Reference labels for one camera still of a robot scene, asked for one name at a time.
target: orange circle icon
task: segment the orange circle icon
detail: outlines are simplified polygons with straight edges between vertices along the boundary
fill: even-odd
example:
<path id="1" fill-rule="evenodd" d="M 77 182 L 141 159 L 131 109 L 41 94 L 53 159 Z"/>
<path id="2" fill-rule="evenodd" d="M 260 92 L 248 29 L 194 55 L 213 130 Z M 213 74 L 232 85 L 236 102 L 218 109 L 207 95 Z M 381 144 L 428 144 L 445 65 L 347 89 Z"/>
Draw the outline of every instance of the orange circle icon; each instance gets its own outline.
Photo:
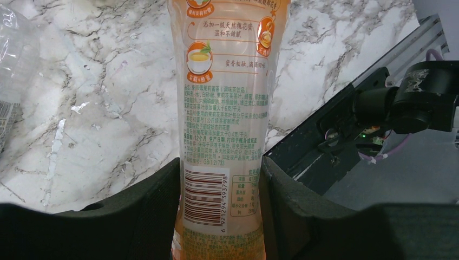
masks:
<path id="1" fill-rule="evenodd" d="M 211 69 L 213 56 L 210 49 L 210 43 L 194 42 L 187 52 L 187 65 L 191 73 L 202 75 Z"/>
<path id="2" fill-rule="evenodd" d="M 208 5 L 211 0 L 187 0 L 187 3 L 190 7 L 201 9 Z"/>
<path id="3" fill-rule="evenodd" d="M 269 48 L 274 35 L 274 21 L 271 17 L 264 17 L 258 25 L 258 40 L 260 44 Z"/>

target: white marble surface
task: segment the white marble surface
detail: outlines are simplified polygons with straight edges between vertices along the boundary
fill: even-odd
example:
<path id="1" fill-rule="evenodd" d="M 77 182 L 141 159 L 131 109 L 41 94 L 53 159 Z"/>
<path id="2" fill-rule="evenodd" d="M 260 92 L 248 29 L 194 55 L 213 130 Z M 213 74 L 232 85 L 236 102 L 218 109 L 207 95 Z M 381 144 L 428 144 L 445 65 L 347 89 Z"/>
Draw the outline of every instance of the white marble surface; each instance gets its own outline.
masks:
<path id="1" fill-rule="evenodd" d="M 42 36 L 42 66 L 1 154 L 0 202 L 79 210 L 178 156 L 165 0 L 0 2 Z M 410 0 L 294 1 L 267 148 L 417 26 Z"/>

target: robotic arm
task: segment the robotic arm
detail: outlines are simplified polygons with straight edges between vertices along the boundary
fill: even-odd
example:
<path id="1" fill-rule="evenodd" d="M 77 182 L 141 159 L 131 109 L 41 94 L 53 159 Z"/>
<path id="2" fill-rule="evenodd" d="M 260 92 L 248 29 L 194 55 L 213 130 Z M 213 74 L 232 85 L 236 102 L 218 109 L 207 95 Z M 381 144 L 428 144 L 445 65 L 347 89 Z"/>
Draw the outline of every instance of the robotic arm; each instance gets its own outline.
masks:
<path id="1" fill-rule="evenodd" d="M 381 82 L 389 73 L 380 69 L 370 77 L 373 84 L 364 82 L 320 120 L 326 140 L 319 150 L 337 162 L 336 155 L 344 148 L 369 144 L 390 130 L 411 134 L 459 128 L 457 73 L 457 61 L 427 61 L 409 68 L 400 87 L 386 87 Z"/>

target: barcode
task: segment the barcode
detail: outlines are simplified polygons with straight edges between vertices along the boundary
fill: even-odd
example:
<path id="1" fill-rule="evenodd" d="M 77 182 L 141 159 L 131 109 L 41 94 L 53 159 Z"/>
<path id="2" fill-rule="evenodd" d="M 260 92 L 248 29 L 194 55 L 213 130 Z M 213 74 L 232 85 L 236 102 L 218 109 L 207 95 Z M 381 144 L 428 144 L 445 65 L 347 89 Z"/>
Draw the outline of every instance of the barcode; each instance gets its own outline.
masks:
<path id="1" fill-rule="evenodd" d="M 226 231 L 228 174 L 229 169 L 185 167 L 185 220 Z"/>

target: wire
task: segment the wire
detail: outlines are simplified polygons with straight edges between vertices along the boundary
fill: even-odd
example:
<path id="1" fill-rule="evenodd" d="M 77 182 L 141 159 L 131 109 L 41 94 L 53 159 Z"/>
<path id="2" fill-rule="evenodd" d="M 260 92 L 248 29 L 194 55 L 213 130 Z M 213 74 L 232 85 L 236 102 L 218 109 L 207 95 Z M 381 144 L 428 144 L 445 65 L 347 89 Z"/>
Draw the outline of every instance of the wire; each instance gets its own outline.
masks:
<path id="1" fill-rule="evenodd" d="M 386 135 L 384 138 L 381 138 L 381 139 L 386 140 L 390 136 L 391 133 L 392 133 L 392 130 L 389 132 L 388 135 Z"/>
<path id="2" fill-rule="evenodd" d="M 427 51 L 427 53 L 425 54 L 425 60 L 430 61 L 431 56 L 433 56 L 437 61 L 443 61 L 442 55 L 435 49 L 429 49 Z"/>
<path id="3" fill-rule="evenodd" d="M 366 154 L 363 154 L 361 152 L 359 152 L 359 155 L 362 159 L 365 159 L 367 161 L 370 161 L 371 163 L 376 163 L 377 161 L 381 161 L 381 160 L 384 160 L 386 159 L 387 157 L 393 155 L 394 153 L 400 151 L 403 146 L 406 145 L 406 143 L 408 142 L 408 140 L 410 140 L 412 134 L 408 134 L 406 135 L 406 137 L 400 142 L 400 144 L 398 144 L 394 149 L 388 151 L 387 153 L 382 153 L 382 154 L 378 154 L 377 156 L 375 157 L 372 157 L 372 156 L 368 156 Z"/>
<path id="4" fill-rule="evenodd" d="M 329 137 L 329 131 L 330 131 L 330 130 L 331 130 L 331 128 L 328 129 L 327 132 L 325 132 L 325 140 L 327 140 L 327 137 Z"/>

